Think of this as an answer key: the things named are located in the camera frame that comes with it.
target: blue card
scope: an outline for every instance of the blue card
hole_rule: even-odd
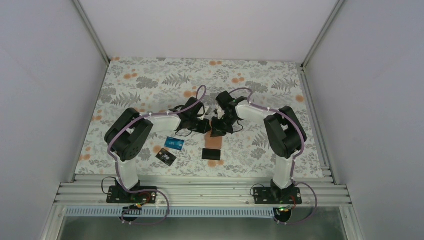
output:
[[[167,137],[165,141],[165,147],[170,149],[180,150],[183,149],[184,140],[176,139],[173,137]]]

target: pink cable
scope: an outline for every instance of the pink cable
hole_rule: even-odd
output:
[[[253,91],[250,88],[248,88],[248,87],[239,87],[239,88],[236,88],[236,89],[230,91],[229,93],[232,94],[232,93],[234,93],[235,91],[238,91],[238,90],[247,90],[247,91],[249,91],[250,94],[247,97],[247,102],[250,105],[252,105],[255,108],[264,110],[264,111],[271,111],[273,113],[280,114],[283,118],[287,119],[291,123],[291,125],[293,125],[293,127],[296,129],[297,133],[299,134],[300,141],[301,141],[301,149],[300,149],[300,151],[296,155],[293,156],[293,164],[291,165],[291,170],[290,170],[290,180],[291,180],[291,183],[294,184],[295,186],[298,186],[298,185],[302,184],[302,185],[307,186],[312,191],[313,196],[315,198],[315,207],[313,208],[312,213],[309,216],[307,216],[305,219],[300,220],[300,221],[297,221],[297,222],[292,222],[292,223],[284,222],[284,223],[280,223],[275,217],[274,217],[274,220],[278,224],[284,224],[284,225],[297,225],[297,224],[304,223],[305,221],[307,221],[308,219],[310,219],[315,214],[315,212],[317,211],[317,208],[318,208],[318,198],[317,198],[317,194],[315,193],[315,191],[312,189],[312,187],[309,184],[307,184],[306,182],[296,182],[295,179],[294,179],[294,177],[293,177],[293,175],[295,173],[295,163],[296,163],[295,159],[297,157],[299,157],[304,152],[304,150],[305,150],[305,139],[304,139],[304,136],[303,136],[303,134],[301,132],[301,129],[299,128],[299,126],[296,125],[296,123],[289,116],[287,116],[286,114],[280,112],[279,110],[272,109],[272,108],[269,108],[268,109],[267,107],[264,107],[264,106],[261,106],[261,105],[258,105],[258,104],[253,103],[251,101],[251,97],[253,95]]]
[[[160,224],[160,223],[162,223],[167,217],[168,217],[168,215],[169,215],[169,212],[170,212],[170,201],[168,200],[168,198],[167,198],[167,196],[163,193],[163,192],[161,192],[161,191],[159,191],[159,190],[157,190],[157,189],[144,189],[144,190],[138,190],[138,191],[131,191],[131,190],[129,190],[129,189],[127,189],[125,186],[124,186],[124,183],[122,182],[122,179],[121,179],[121,173],[120,173],[120,169],[119,169],[119,165],[118,165],[118,157],[117,156],[115,156],[113,153],[112,153],[112,151],[111,151],[111,148],[112,148],[112,146],[114,145],[114,143],[117,141],[117,139],[126,131],[126,130],[128,130],[131,126],[133,126],[135,123],[137,123],[138,121],[140,121],[140,120],[142,120],[142,119],[144,119],[144,118],[147,118],[147,117],[154,117],[154,116],[167,116],[167,115],[177,115],[177,114],[180,114],[180,113],[184,113],[185,111],[187,111],[187,110],[189,110],[189,109],[192,109],[194,106],[196,106],[198,103],[200,103],[202,100],[203,100],[203,98],[205,97],[205,95],[206,95],[206,86],[205,85],[201,85],[198,89],[197,89],[197,92],[196,92],[196,96],[198,96],[198,94],[199,94],[199,91],[200,91],[200,89],[202,89],[202,88],[204,88],[204,92],[203,92],[203,95],[200,97],[200,99],[198,99],[195,103],[193,103],[192,105],[190,105],[189,107],[187,107],[187,108],[184,108],[184,109],[182,109],[182,110],[180,110],[180,111],[176,111],[176,112],[158,112],[158,113],[151,113],[151,114],[145,114],[145,115],[142,115],[142,116],[139,116],[139,117],[137,117],[136,119],[134,119],[134,120],[132,120],[128,125],[126,125],[121,131],[119,131],[118,132],[118,134],[112,139],[112,141],[110,141],[110,143],[109,143],[109,145],[107,146],[107,154],[109,154],[114,160],[115,160],[115,169],[116,169],[116,175],[117,175],[117,180],[119,181],[119,184],[122,186],[122,188],[127,192],[127,193],[130,193],[130,194],[138,194],[138,193],[144,193],[144,192],[155,192],[155,193],[159,193],[159,194],[161,194],[164,198],[165,198],[165,200],[166,200],[166,214],[165,214],[165,216],[161,219],[161,220],[159,220],[159,221],[157,221],[157,222],[154,222],[154,223],[134,223],[134,225],[147,225],[147,226],[151,226],[151,225],[156,225],[156,224]],[[123,223],[129,223],[129,224],[133,224],[133,223],[130,223],[130,222],[128,222],[128,221],[125,221],[124,220],[124,214],[126,213],[126,211],[124,211],[123,213],[122,213],[122,216],[121,216],[121,219],[122,219],[122,222]]]

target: floral tablecloth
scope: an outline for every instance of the floral tablecloth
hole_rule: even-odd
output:
[[[207,86],[203,103],[213,109],[220,92],[240,87],[251,88],[252,99],[258,104],[292,107],[307,134],[295,176],[323,177],[295,63],[141,57],[112,59],[75,173],[115,174],[104,136],[124,110],[163,112],[185,104],[196,95],[200,85]],[[248,93],[238,91],[232,95],[238,98]],[[271,177],[276,155],[270,148],[265,128],[247,120],[240,124],[244,127],[242,131],[223,137],[220,161],[201,158],[205,147],[203,134],[192,133],[188,137],[175,136],[174,132],[151,134],[136,158],[137,170],[155,176]],[[185,140],[181,151],[169,150],[177,157],[172,166],[156,158],[167,137]]]

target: gray floor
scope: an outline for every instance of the gray floor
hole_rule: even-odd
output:
[[[293,211],[290,221],[311,212]],[[140,218],[138,221],[151,221]],[[62,240],[343,240],[345,229],[337,207],[320,207],[307,222],[295,226],[277,225],[260,218],[168,218],[156,226],[130,226],[116,217],[66,217]]]

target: white wall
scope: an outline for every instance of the white wall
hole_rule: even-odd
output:
[[[348,0],[306,68],[368,240],[424,239],[423,9]]]
[[[109,57],[303,62],[337,0],[80,0]]]
[[[106,64],[70,0],[7,0],[0,12],[1,239],[39,239]]]

